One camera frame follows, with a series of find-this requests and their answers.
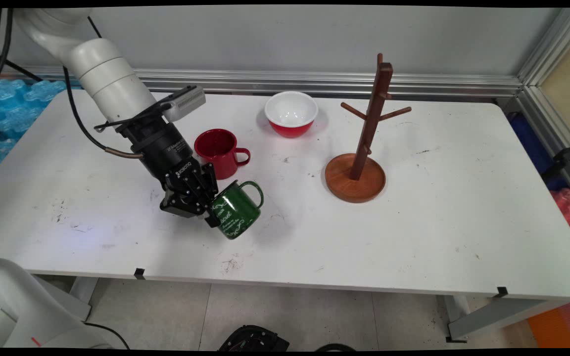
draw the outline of round wooden base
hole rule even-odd
[[[349,203],[364,203],[375,198],[386,184],[380,165],[367,157],[360,180],[350,180],[349,173],[355,153],[334,157],[325,168],[327,186],[335,196]]]

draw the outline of gray wall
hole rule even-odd
[[[138,69],[515,75],[556,8],[353,5],[98,7],[105,38]],[[3,30],[0,32],[0,47]],[[92,39],[91,26],[75,33]],[[14,28],[10,59],[58,63]]]

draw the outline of floor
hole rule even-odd
[[[488,302],[469,299],[473,310]],[[446,343],[445,304],[430,295],[100,279],[90,304],[88,322],[111,327],[131,349],[217,350],[244,324],[278,333],[288,351],[328,343],[358,351],[537,347],[526,321]]]

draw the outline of mug handle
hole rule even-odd
[[[258,194],[261,196],[261,203],[260,203],[260,204],[258,205],[258,207],[256,207],[256,208],[257,208],[257,209],[260,209],[261,206],[263,205],[263,191],[262,191],[261,188],[258,186],[258,184],[254,183],[254,182],[251,181],[251,180],[248,180],[247,182],[241,183],[241,184],[239,185],[239,189],[241,189],[241,187],[243,187],[244,185],[247,185],[247,184],[249,184],[249,185],[255,187],[256,190],[258,190]]]
[[[246,165],[249,162],[249,151],[247,150],[247,148],[235,148],[235,153],[245,153],[247,155],[247,160],[244,160],[243,162],[237,162],[237,167],[240,167],[242,165]]]

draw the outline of table leg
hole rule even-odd
[[[450,317],[451,322],[448,324],[452,341],[465,340],[473,334],[505,327],[568,303],[559,300],[497,298],[481,309],[462,315],[463,312],[456,311],[455,308],[459,309],[459,304],[462,305],[462,302],[458,300],[464,297],[447,297],[450,297],[446,298],[448,313],[457,316],[457,319]]]
[[[98,278],[76,277],[76,281],[74,282],[70,293],[66,293],[61,289],[52,286],[52,284],[49,284],[49,282],[46,282],[39,277],[35,276],[34,278],[59,304],[61,304],[64,309],[66,309],[66,311],[69,311],[81,321],[87,320],[89,312],[91,311],[89,299],[94,292]]]
[[[98,277],[76,277],[72,289],[70,289],[70,295],[85,304],[89,304],[97,283]]]

